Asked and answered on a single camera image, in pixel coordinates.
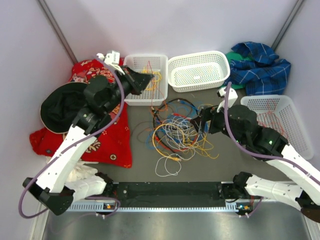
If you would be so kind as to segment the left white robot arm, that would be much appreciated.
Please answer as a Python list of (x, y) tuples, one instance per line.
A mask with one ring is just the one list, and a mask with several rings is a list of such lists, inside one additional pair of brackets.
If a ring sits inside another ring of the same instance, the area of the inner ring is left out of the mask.
[(119, 107), (122, 113), (127, 95), (140, 95), (154, 78), (152, 73), (140, 73), (126, 65), (111, 66), (114, 82), (103, 75), (93, 77), (83, 91), (85, 104), (76, 114), (67, 135), (49, 163), (33, 178), (23, 182), (23, 199), (29, 192), (47, 210), (63, 214), (74, 202), (91, 196), (109, 198), (114, 191), (111, 179), (103, 173), (73, 182), (67, 178), (87, 148), (119, 118), (110, 113)]

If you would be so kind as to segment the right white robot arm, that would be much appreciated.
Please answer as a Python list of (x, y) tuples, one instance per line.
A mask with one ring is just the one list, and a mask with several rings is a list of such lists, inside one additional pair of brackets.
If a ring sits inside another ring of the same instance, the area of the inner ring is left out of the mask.
[(320, 221), (320, 171), (305, 160), (278, 131), (258, 124), (257, 114), (244, 105), (228, 109), (206, 107), (190, 123), (198, 133), (209, 124), (208, 133), (222, 133), (246, 154), (284, 173), (293, 184), (276, 183), (254, 174), (241, 172), (233, 179), (233, 192), (273, 199)]

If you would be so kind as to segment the left white plastic basket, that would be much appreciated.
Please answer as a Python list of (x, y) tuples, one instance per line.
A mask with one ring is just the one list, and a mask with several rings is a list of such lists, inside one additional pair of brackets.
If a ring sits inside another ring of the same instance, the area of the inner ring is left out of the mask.
[(130, 54), (124, 65), (139, 73), (153, 74), (146, 89), (140, 95), (129, 94), (125, 102), (129, 106), (160, 106), (168, 96), (168, 57), (164, 54)]

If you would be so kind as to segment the white plastic basket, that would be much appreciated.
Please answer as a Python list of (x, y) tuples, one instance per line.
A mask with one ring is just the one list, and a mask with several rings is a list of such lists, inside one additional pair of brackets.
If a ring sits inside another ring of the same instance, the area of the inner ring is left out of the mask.
[(146, 89), (140, 95), (129, 94), (125, 102), (129, 106), (160, 106), (168, 96), (168, 57), (164, 54), (130, 54), (124, 65), (139, 73), (153, 74)]
[(168, 60), (168, 84), (178, 93), (219, 88), (230, 73), (226, 55), (217, 50), (179, 55)]
[(277, 94), (245, 96), (240, 104), (256, 112), (259, 125), (286, 137), (304, 159), (309, 161), (314, 157), (310, 138), (290, 97)]

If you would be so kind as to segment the middle white plastic basket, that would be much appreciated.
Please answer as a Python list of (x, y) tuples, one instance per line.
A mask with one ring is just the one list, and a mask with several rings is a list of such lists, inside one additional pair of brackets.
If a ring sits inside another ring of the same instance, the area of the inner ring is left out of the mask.
[(178, 93), (219, 88), (230, 73), (226, 55), (217, 50), (179, 55), (168, 60), (168, 84)]

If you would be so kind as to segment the green cloth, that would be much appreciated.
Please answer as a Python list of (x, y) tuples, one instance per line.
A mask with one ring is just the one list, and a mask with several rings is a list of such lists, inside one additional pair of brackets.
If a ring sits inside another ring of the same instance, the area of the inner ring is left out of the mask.
[(236, 78), (238, 74), (240, 78), (244, 77), (245, 71), (251, 71), (255, 67), (255, 62), (251, 57), (244, 57), (235, 51), (230, 51), (225, 56), (229, 64), (230, 75), (221, 87), (226, 87), (228, 82), (232, 82), (231, 87), (235, 90), (245, 88), (245, 81), (247, 80), (236, 80)]

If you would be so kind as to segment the red patterned cloth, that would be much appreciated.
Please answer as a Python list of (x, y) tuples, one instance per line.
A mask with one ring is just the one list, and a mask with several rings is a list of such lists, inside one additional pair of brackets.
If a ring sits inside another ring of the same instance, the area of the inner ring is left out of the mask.
[[(110, 83), (115, 81), (113, 74), (95, 59), (76, 63), (71, 69), (71, 77), (68, 81), (87, 84), (97, 75), (106, 77)], [(124, 105), (116, 122), (103, 131), (98, 139), (87, 148), (81, 157), (83, 161), (112, 164), (123, 168), (132, 167), (127, 106), (127, 104)], [(36, 154), (52, 157), (65, 137), (65, 133), (54, 133), (44, 127), (31, 133), (29, 142)]]

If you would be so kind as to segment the blue plaid cloth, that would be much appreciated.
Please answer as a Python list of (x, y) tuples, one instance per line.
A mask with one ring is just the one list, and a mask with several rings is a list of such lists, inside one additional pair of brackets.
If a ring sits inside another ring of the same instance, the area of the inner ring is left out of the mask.
[(248, 96), (282, 95), (289, 83), (292, 64), (268, 45), (259, 42), (240, 42), (228, 53), (230, 75), (226, 86), (245, 88)]

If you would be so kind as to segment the right white plastic basket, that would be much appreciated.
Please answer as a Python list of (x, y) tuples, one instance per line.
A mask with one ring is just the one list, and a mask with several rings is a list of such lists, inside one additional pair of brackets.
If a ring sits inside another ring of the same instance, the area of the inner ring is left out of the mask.
[(286, 137), (304, 159), (309, 161), (314, 157), (310, 138), (290, 97), (277, 94), (245, 96), (240, 104), (256, 112), (259, 125)]

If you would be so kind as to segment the black round hat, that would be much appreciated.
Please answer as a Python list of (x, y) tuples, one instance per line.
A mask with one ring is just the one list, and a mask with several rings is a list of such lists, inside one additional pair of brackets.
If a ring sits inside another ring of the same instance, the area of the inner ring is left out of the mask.
[(100, 96), (102, 82), (100, 78), (89, 83), (72, 81), (54, 90), (40, 107), (44, 126), (56, 134), (78, 126), (85, 135), (97, 136), (97, 131), (111, 120), (103, 107), (105, 99)]

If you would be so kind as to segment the white cloth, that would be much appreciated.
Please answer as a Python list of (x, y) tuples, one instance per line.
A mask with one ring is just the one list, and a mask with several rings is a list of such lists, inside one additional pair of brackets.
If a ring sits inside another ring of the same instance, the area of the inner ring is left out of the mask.
[(73, 170), (69, 173), (66, 182), (75, 182), (77, 180), (83, 180), (98, 172), (96, 167), (90, 165), (97, 165), (98, 162), (83, 161), (80, 159)]

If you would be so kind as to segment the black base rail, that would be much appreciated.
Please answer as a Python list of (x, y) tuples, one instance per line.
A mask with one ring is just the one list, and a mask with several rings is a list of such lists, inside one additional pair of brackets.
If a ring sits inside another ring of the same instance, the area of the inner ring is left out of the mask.
[(111, 191), (123, 207), (221, 207), (216, 182), (120, 182)]

